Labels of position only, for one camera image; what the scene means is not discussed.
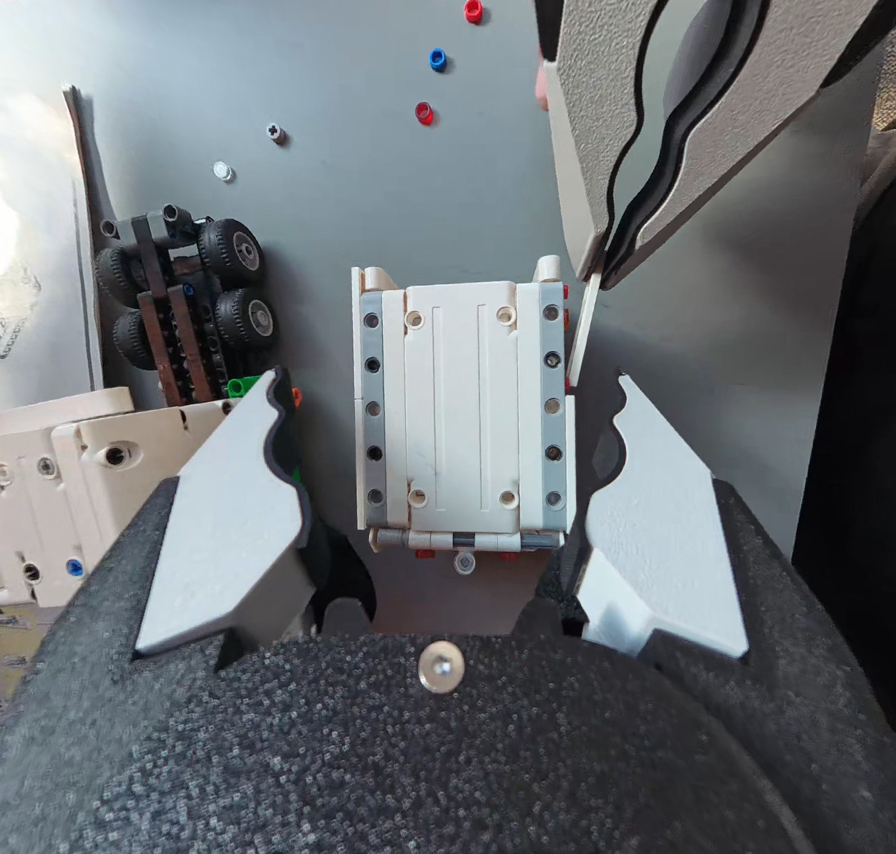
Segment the white lego cab assembly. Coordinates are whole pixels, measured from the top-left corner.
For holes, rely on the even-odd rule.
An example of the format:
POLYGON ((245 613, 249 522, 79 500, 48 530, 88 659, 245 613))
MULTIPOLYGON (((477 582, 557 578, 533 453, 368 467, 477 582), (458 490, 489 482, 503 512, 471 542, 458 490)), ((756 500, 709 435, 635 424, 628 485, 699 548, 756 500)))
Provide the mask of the white lego cab assembly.
POLYGON ((66 605, 237 400, 137 411, 126 387, 1 413, 1 604, 66 605))

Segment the lego instruction booklet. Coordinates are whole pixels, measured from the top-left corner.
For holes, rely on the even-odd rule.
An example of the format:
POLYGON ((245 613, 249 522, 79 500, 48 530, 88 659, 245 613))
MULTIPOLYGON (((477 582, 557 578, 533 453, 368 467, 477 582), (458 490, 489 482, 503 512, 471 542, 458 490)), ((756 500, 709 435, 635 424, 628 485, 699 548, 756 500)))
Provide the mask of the lego instruction booklet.
POLYGON ((76 87, 2 78, 2 410, 105 386, 115 307, 96 276, 104 204, 91 145, 76 87))

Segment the white lego box assembly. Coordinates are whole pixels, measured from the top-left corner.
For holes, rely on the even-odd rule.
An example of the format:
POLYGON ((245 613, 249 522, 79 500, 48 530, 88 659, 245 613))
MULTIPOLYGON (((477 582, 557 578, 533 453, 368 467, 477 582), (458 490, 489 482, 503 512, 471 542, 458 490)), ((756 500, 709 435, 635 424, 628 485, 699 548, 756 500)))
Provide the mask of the white lego box assembly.
POLYGON ((353 267, 357 526, 375 552, 515 558, 566 544, 576 501, 559 258, 532 281, 400 288, 353 267))

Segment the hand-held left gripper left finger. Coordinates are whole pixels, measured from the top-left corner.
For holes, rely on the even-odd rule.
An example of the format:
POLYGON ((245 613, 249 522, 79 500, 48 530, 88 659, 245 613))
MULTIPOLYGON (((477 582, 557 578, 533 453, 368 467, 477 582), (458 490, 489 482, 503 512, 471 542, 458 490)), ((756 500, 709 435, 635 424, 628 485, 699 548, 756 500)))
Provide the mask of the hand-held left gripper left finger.
POLYGON ((178 472, 137 655, 228 631, 265 647, 309 604, 317 530, 295 411, 287 370, 265 372, 178 472))

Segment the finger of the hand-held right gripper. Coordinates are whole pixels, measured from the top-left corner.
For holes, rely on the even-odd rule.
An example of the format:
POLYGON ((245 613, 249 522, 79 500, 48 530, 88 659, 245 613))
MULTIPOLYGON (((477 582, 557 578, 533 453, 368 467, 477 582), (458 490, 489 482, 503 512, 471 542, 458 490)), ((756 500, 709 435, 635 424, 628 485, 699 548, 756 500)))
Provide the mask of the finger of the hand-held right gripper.
POLYGON ((601 288, 640 266, 893 22, 894 0, 730 0, 715 48, 668 114, 651 175, 618 223, 601 288))
POLYGON ((544 0, 544 86, 566 251, 575 277, 600 273, 619 162, 639 133, 638 68, 667 0, 544 0))

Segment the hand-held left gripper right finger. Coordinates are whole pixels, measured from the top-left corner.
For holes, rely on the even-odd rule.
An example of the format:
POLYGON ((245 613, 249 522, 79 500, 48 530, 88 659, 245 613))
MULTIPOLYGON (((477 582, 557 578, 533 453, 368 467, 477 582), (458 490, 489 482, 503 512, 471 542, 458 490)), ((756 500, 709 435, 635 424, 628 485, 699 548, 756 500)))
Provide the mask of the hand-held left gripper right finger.
POLYGON ((655 631, 748 650, 711 470, 628 374, 602 428, 575 582, 581 637, 635 657, 655 631))

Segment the white lego panel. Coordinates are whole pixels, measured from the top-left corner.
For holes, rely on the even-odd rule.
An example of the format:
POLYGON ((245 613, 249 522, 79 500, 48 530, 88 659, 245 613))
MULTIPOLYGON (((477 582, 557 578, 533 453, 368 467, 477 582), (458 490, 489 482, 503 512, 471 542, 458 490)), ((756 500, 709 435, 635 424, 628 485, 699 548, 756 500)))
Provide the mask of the white lego panel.
POLYGON ((601 272, 596 269, 589 275, 583 290, 578 321, 576 322, 573 342, 570 347, 569 359, 566 366, 566 381, 568 382, 569 389, 577 388, 579 384, 581 367, 588 346, 588 335, 599 295, 600 282, 601 272))

